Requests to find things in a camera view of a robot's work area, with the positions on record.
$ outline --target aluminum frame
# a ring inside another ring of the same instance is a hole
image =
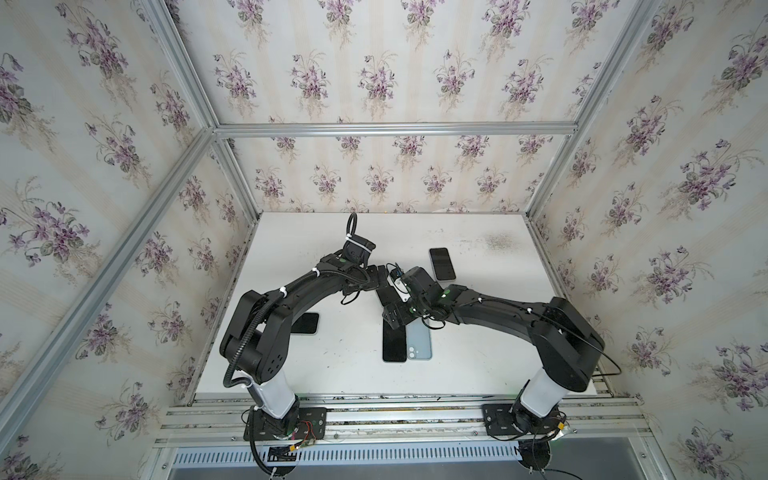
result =
[[[101,265],[98,273],[80,293],[0,403],[0,450],[5,450],[14,441],[18,431],[42,402],[58,374],[67,365],[67,360],[77,350],[85,330],[101,312],[104,302],[109,300],[130,268],[135,253],[143,247],[144,241],[176,200],[179,190],[213,140],[212,128],[200,130],[118,241],[108,260]]]

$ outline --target metal vent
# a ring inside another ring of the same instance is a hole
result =
[[[493,462],[520,460],[517,442],[407,442],[315,445],[299,450],[295,463],[269,462],[269,447],[257,447],[266,465],[381,465],[434,462]],[[174,468],[251,467],[248,446],[186,447],[177,451]]]

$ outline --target white table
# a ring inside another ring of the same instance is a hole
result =
[[[344,244],[348,214],[265,213],[244,260],[213,350],[200,377],[198,399],[247,397],[221,384],[227,361],[219,344],[240,297],[265,293],[303,275],[320,257]],[[422,266],[431,275],[429,249],[449,249],[456,280],[480,293],[548,302],[554,292],[533,240],[518,215],[362,214],[357,234],[376,249],[370,264]],[[514,395],[541,368],[536,348],[515,336],[474,325],[432,332],[432,358],[382,361],[382,307],[376,292],[361,292],[348,306],[341,293],[310,309],[320,314],[313,336],[292,335],[283,366],[297,394]],[[587,392],[596,395],[590,384]]]

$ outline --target phone screen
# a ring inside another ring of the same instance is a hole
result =
[[[453,271],[447,248],[430,248],[429,258],[432,260],[432,268],[437,280],[456,280],[456,272]]]
[[[319,313],[304,313],[290,327],[290,332],[297,335],[314,335],[317,333],[317,321],[320,320]]]

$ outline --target violet flower print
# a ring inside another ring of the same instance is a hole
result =
[[[391,170],[385,170],[379,165],[375,167],[370,165],[368,173],[365,174],[362,180],[368,187],[371,200],[375,200],[377,204],[380,204],[386,199],[386,189],[395,181],[395,178],[392,176]]]
[[[174,393],[174,399],[177,404],[183,403],[187,396],[196,370],[196,360],[193,356],[187,358],[181,363],[181,366],[170,374],[170,380],[165,384],[171,392]]]
[[[253,179],[256,190],[261,192],[262,198],[272,210],[277,210],[283,202],[283,181],[277,176],[280,173],[278,167],[268,167],[266,170],[256,169],[256,177]]]
[[[509,97],[498,109],[506,121],[517,120],[520,115],[528,112],[528,106],[536,101],[536,94],[544,90],[544,75],[541,66],[546,65],[551,58],[542,55],[534,61],[523,58],[518,62],[517,70],[507,77],[502,91],[508,92]]]
[[[286,123],[282,117],[270,117],[271,124]],[[294,137],[272,137],[275,142],[275,150],[280,155],[280,159],[288,164],[293,163],[299,157],[299,151],[296,149],[296,138]]]
[[[630,133],[622,137],[614,147],[614,151],[617,152],[614,165],[619,168],[624,168],[628,164],[636,165],[635,154],[644,156],[650,147],[658,144],[661,135],[667,129],[667,119],[670,114],[683,111],[677,103],[677,101],[671,101],[665,104],[661,97],[654,95],[646,107],[640,108],[635,116],[627,121]]]
[[[310,180],[317,187],[317,195],[330,205],[336,199],[336,188],[341,183],[339,171],[327,165],[315,165],[314,172]]]
[[[595,143],[588,138],[574,154],[574,163],[568,171],[568,187],[576,188],[581,182],[581,178],[586,174],[593,174],[598,167],[600,157],[594,152]]]
[[[144,399],[141,392],[144,385],[134,382],[126,386],[127,383],[127,380],[123,383],[117,400],[101,407],[104,414],[94,422],[97,429],[106,431],[107,446],[125,437],[126,433],[133,433],[134,438],[146,435],[149,433],[150,422],[160,422],[160,409],[154,400]]]
[[[202,223],[208,225],[208,219],[210,218],[210,210],[208,209],[210,202],[206,201],[206,196],[203,184],[197,178],[197,175],[187,178],[184,188],[181,189],[178,195],[184,211],[191,209],[192,217],[198,225]]]
[[[698,371],[690,383],[709,402],[729,412],[756,412],[768,407],[768,345],[748,346],[733,341],[716,346],[711,359],[691,365]]]
[[[456,148],[460,153],[456,157],[456,165],[461,171],[471,170],[480,163],[480,157],[485,155],[485,149],[490,145],[491,138],[485,135],[462,135],[458,138]]]
[[[195,270],[202,270],[213,278],[219,276],[219,262],[210,250],[210,238],[203,237],[192,242],[192,247],[187,248],[187,252],[192,257],[192,267]]]
[[[601,235],[613,237],[623,225],[640,223],[643,220],[640,213],[648,209],[645,204],[640,202],[641,198],[640,188],[635,187],[634,182],[627,185],[624,190],[614,191],[611,208],[605,212],[605,218],[602,222],[607,225],[607,228]]]
[[[349,118],[341,118],[336,121],[337,124],[351,123]],[[339,142],[339,150],[342,157],[348,160],[351,164],[355,163],[359,159],[360,149],[360,137],[336,137],[336,141]]]
[[[68,0],[56,5],[59,15],[70,25],[66,40],[77,48],[81,66],[98,67],[101,86],[112,101],[117,102],[119,98],[132,110],[131,104],[136,103],[136,78],[128,77],[125,72],[128,60],[118,50],[120,40],[82,4],[82,0]]]
[[[640,53],[638,61],[645,62],[636,73],[648,71],[657,64],[657,59],[664,53],[661,51],[667,43],[672,41],[675,35],[681,31],[688,31],[694,23],[694,6],[696,0],[667,0],[650,21],[653,31],[648,35]]]
[[[166,282],[176,285],[179,278],[178,257],[171,257],[173,253],[174,249],[167,244],[165,235],[155,232],[144,242],[144,250],[134,258],[134,265],[138,266],[142,276],[154,273],[154,280],[163,288]]]
[[[422,183],[425,186],[427,198],[433,204],[437,203],[442,196],[445,186],[453,181],[450,170],[443,170],[439,165],[437,167],[429,166],[426,175],[422,177]]]
[[[662,376],[672,373],[672,366],[676,366],[677,362],[669,353],[672,339],[664,335],[663,328],[656,327],[649,332],[640,326],[634,339],[634,343],[628,343],[624,351],[630,372],[658,370]]]
[[[712,78],[712,89],[702,98],[714,103],[704,112],[705,115],[713,111],[722,114],[726,107],[733,106],[736,94],[746,97],[749,84],[763,76],[763,69],[768,66],[768,14],[754,30],[737,35],[733,41],[736,44],[728,54],[730,66],[723,70],[719,78]]]
[[[751,167],[765,164],[762,158],[756,156],[757,152],[736,151],[729,141],[720,139],[711,150],[696,153],[693,160],[680,166],[680,175],[684,175],[685,180],[671,184],[662,192],[664,205],[659,213],[670,220],[682,216],[692,220],[692,209],[705,212],[713,201],[726,201],[728,193],[737,185],[736,172],[742,162]]]
[[[192,340],[189,326],[181,319],[180,308],[180,303],[168,302],[162,310],[152,312],[152,321],[147,322],[147,326],[157,337],[156,345],[170,342],[183,346],[185,340]]]
[[[594,298],[602,292],[618,292],[619,283],[624,282],[616,273],[618,269],[619,260],[612,253],[605,258],[595,259],[592,273],[587,277],[586,294]]]
[[[125,329],[118,329],[112,323],[112,318],[108,313],[112,308],[110,303],[106,303],[101,313],[96,317],[96,322],[85,333],[85,338],[80,342],[78,353],[74,356],[76,359],[86,359],[91,356],[100,356],[99,363],[107,360],[116,363],[115,356],[118,350],[130,354],[131,338]]]
[[[323,99],[328,98],[327,87],[330,82],[326,78],[326,72],[318,63],[324,56],[322,52],[314,50],[306,57],[294,55],[293,68],[290,71],[290,86],[301,91],[299,109],[306,110],[310,120],[313,121],[322,117],[323,110],[327,106],[323,103]]]
[[[216,67],[216,86],[226,88],[227,104],[230,110],[237,111],[243,119],[253,113],[253,109],[258,107],[256,103],[256,81],[250,76],[250,72],[243,66],[245,52],[232,50],[228,56],[221,54],[214,55]]]
[[[733,444],[733,432],[726,429],[709,429],[702,422],[695,421],[690,436],[677,436],[674,446],[677,455],[670,455],[686,476],[717,480],[750,480],[743,468],[748,465],[741,459],[743,450]]]
[[[52,260],[54,276],[78,285],[80,277],[93,276],[101,265],[101,241],[87,242],[91,231],[78,221],[76,209],[33,194],[41,188],[36,181],[37,177],[24,184],[17,180],[15,204],[0,204],[0,228],[7,229],[10,244],[0,254],[13,252],[21,257],[20,264],[30,268]]]
[[[424,153],[426,140],[424,135],[412,135],[408,137],[395,137],[393,147],[399,149],[395,156],[395,165],[399,165],[402,171],[411,170],[419,162],[419,157]]]
[[[24,67],[16,58],[4,53],[0,60],[0,122],[7,125],[4,133],[17,134],[22,145],[29,150],[38,141],[53,152],[53,140],[56,133],[48,125],[53,119],[39,117],[43,107],[35,107],[24,96],[24,88],[19,84],[16,72],[24,71]]]
[[[488,63],[501,60],[507,48],[513,48],[510,37],[519,36],[523,21],[531,17],[530,4],[531,0],[488,0],[482,19],[491,23],[491,29],[483,34],[480,44]]]
[[[259,48],[267,43],[270,36],[263,18],[264,2],[265,0],[227,0],[230,7],[237,10],[240,27],[245,31],[245,36],[253,35]]]
[[[595,63],[592,65],[592,69],[590,69],[589,73],[578,79],[576,88],[571,92],[576,96],[576,99],[568,105],[568,110],[565,112],[566,117],[576,118],[579,110],[581,110],[581,105],[584,103],[584,99],[592,89],[592,84],[594,83],[595,78],[598,77],[598,72],[602,65],[602,62]]]
[[[632,280],[637,288],[632,293],[642,303],[651,303],[658,308],[658,300],[665,304],[676,298],[685,301],[686,294],[694,288],[694,278],[699,275],[706,279],[714,276],[708,270],[710,265],[690,258],[685,247],[678,247],[674,252],[661,250],[658,257],[648,259],[653,267],[651,273],[641,272]]]
[[[619,6],[619,0],[580,0],[571,4],[571,13],[575,15],[571,27],[566,28],[568,37],[565,46],[574,44],[571,55],[587,47],[590,35],[597,31],[595,27],[609,10]]]
[[[162,71],[157,82],[150,86],[150,91],[154,95],[154,107],[160,114],[163,126],[172,126],[176,142],[179,146],[186,147],[192,143],[194,130],[189,123],[187,102],[167,83],[168,75],[168,71]]]
[[[394,90],[397,82],[389,62],[396,56],[387,51],[379,60],[376,60],[373,55],[365,56],[366,66],[360,72],[360,83],[357,86],[366,91],[362,100],[362,109],[370,112],[371,120],[381,120],[386,109],[390,108],[387,101],[395,97]]]
[[[475,178],[478,185],[478,200],[484,204],[488,203],[494,197],[496,190],[507,183],[505,174],[506,172],[499,171],[497,167],[486,167],[482,175]]]
[[[583,240],[584,232],[587,228],[584,224],[584,212],[581,211],[581,207],[576,207],[574,211],[567,212],[565,225],[560,230],[560,238],[563,241],[558,246],[560,248],[569,248],[573,240]]]
[[[328,36],[331,40],[334,38],[339,39],[339,45],[344,46],[352,40],[352,23],[350,23],[352,15],[352,7],[355,5],[355,0],[318,0],[317,4],[320,8],[326,10],[325,25],[328,28]]]
[[[345,214],[369,214],[371,213],[371,210],[368,208],[368,205],[364,202],[361,202],[356,199],[349,199],[347,198],[344,201],[344,208],[341,209],[341,211]]]
[[[85,130],[96,141],[96,159],[108,165],[118,167],[136,188],[149,189],[152,174],[139,157],[134,146],[136,132],[130,125],[118,120],[119,114],[113,121],[106,118],[94,117],[93,124],[86,123]]]
[[[536,158],[541,147],[544,147],[544,144],[552,143],[553,139],[552,135],[521,135],[518,138],[520,144],[518,163],[521,162],[520,166],[530,164]]]
[[[415,49],[426,45],[432,36],[429,29],[432,27],[429,21],[435,13],[438,2],[445,0],[402,0],[400,4],[403,10],[408,12],[406,16],[406,37],[408,41],[415,43]]]

